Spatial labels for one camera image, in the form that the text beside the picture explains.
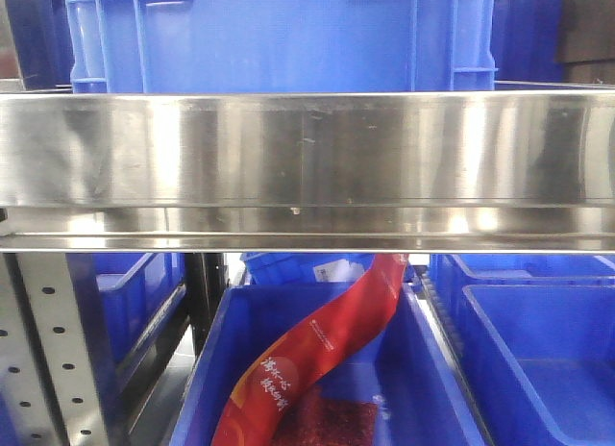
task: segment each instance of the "perforated metal post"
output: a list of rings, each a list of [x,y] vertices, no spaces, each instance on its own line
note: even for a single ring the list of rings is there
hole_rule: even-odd
[[[18,254],[71,446],[129,444],[90,254]]]
[[[23,446],[67,442],[14,257],[0,258],[0,394]]]

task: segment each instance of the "red packaging bag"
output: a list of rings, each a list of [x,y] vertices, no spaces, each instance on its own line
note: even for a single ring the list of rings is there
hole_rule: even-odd
[[[274,342],[235,385],[211,445],[268,446],[288,408],[384,330],[406,266],[407,255],[375,255],[346,292]]]

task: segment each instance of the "storage rack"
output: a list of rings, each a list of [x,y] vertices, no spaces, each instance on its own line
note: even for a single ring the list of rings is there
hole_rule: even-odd
[[[0,87],[50,87],[44,70]],[[203,347],[218,253],[615,251],[615,89],[513,84],[526,90],[0,95],[0,369],[24,444],[152,444],[131,432],[188,324]],[[122,250],[190,254],[185,298],[115,367],[88,252]]]

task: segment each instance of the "white label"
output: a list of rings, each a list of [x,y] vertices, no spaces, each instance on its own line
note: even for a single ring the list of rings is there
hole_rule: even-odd
[[[350,263],[346,259],[316,265],[313,270],[318,283],[356,281],[365,273],[363,265],[360,263]]]

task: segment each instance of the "blue plastic crate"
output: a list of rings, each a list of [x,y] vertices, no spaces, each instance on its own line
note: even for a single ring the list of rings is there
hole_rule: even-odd
[[[15,432],[9,415],[9,409],[0,392],[0,444],[2,446],[19,446],[17,433]]]
[[[55,81],[58,86],[70,84],[70,70],[75,62],[68,29],[68,16],[64,0],[50,0],[51,18],[46,30],[50,33]]]
[[[493,88],[493,0],[67,3],[76,92]]]
[[[98,288],[116,362],[126,357],[184,275],[182,254],[95,254]]]
[[[504,81],[563,81],[555,61],[562,0],[495,0],[491,50]]]
[[[468,286],[463,369],[501,446],[615,445],[615,288]]]
[[[446,254],[431,261],[437,296],[454,321],[466,285],[615,285],[615,263],[603,256]]]
[[[256,285],[341,283],[357,280],[373,254],[298,254],[248,252],[241,256]]]
[[[442,261],[442,255],[441,254],[431,254],[430,255],[430,265],[429,265],[428,272],[429,272],[430,280],[434,284],[437,281],[438,266],[439,266],[441,261]]]
[[[171,446],[209,444],[234,384],[280,335],[349,285],[244,286],[226,292]],[[379,405],[375,446],[484,443],[411,293],[388,328],[319,383],[323,395]]]

